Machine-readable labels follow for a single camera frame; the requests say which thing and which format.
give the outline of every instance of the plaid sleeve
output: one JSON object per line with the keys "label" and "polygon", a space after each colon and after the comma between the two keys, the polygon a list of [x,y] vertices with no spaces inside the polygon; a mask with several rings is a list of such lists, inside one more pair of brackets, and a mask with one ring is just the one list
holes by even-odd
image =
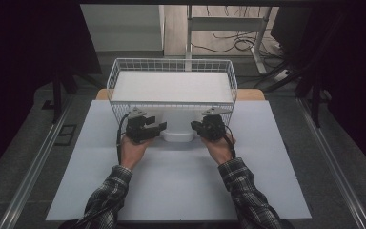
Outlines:
{"label": "plaid sleeve", "polygon": [[231,193],[241,228],[281,228],[278,214],[254,186],[254,174],[242,158],[218,166],[225,187]]}
{"label": "plaid sleeve", "polygon": [[131,177],[132,172],[129,169],[120,165],[112,167],[111,174],[91,194],[85,208],[85,215],[81,220],[87,219],[105,207],[114,207],[86,223],[83,228],[115,228],[117,213],[124,206],[124,197],[128,193]]}

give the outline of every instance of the person's left hand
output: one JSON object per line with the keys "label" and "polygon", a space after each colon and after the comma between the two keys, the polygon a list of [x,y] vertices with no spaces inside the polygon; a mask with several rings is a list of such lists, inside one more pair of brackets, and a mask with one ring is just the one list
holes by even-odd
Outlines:
{"label": "person's left hand", "polygon": [[154,138],[136,144],[133,143],[129,137],[123,135],[123,138],[121,139],[121,165],[132,170],[141,160],[145,150],[153,140]]}

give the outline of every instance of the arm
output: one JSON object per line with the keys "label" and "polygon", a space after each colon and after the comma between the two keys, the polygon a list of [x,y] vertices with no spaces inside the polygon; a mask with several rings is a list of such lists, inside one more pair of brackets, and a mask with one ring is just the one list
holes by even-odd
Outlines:
{"label": "arm", "polygon": [[85,208],[85,221],[78,228],[114,228],[117,213],[124,206],[124,198],[129,190],[132,170],[141,160],[147,147],[152,143],[148,140],[135,145],[127,136],[121,141],[121,165],[112,167],[111,174],[103,184],[91,194]]}
{"label": "arm", "polygon": [[202,141],[219,165],[219,173],[231,193],[241,228],[281,228],[275,209],[254,186],[254,175],[241,158],[232,159],[225,139],[211,142],[203,138]]}

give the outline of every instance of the hand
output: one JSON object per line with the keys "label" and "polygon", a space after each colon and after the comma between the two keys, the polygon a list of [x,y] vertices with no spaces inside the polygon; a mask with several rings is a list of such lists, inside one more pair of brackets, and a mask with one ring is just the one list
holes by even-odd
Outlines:
{"label": "hand", "polygon": [[[236,140],[230,134],[227,134],[227,137],[231,140],[233,145],[236,143]],[[217,141],[209,141],[206,138],[201,137],[201,141],[206,145],[211,157],[218,165],[233,158],[230,147],[224,138]]]}
{"label": "hand", "polygon": [[140,144],[123,135],[121,139],[121,165],[132,170],[141,160],[147,147],[153,142],[153,139],[146,140]]}

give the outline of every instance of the metal rail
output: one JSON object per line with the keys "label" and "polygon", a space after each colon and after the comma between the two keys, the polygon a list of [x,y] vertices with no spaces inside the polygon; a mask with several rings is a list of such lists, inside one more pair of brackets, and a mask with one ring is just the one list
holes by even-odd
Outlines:
{"label": "metal rail", "polygon": [[43,169],[44,163],[46,162],[46,159],[50,153],[52,144],[58,136],[58,133],[61,130],[61,126],[64,123],[65,118],[67,117],[72,100],[73,96],[70,96],[70,98],[66,100],[64,104],[64,112],[58,118],[58,121],[55,124],[52,124],[46,139],[41,145],[40,150],[38,151],[33,162],[31,163],[30,168],[26,172],[26,175],[20,183],[16,193],[14,194],[9,207],[2,217],[0,222],[0,228],[11,229],[15,226],[17,220],[19,219],[19,216],[23,211],[26,201],[30,196],[35,181],[38,179],[38,176]]}
{"label": "metal rail", "polygon": [[332,149],[327,142],[324,134],[322,131],[317,128],[310,117],[310,109],[307,104],[306,99],[304,98],[297,98],[296,99],[299,107],[304,114],[305,120],[308,123],[309,128],[319,146],[319,149],[328,164],[328,167],[332,173],[332,176],[335,179],[338,189],[340,190],[341,195],[344,197],[346,204],[348,205],[350,212],[353,215],[353,218],[358,225],[358,228],[366,229],[366,213],[365,210],[358,199],[356,192],[354,191],[353,187],[347,180],[346,176],[344,175],[343,171],[338,164],[335,154],[332,152]]}

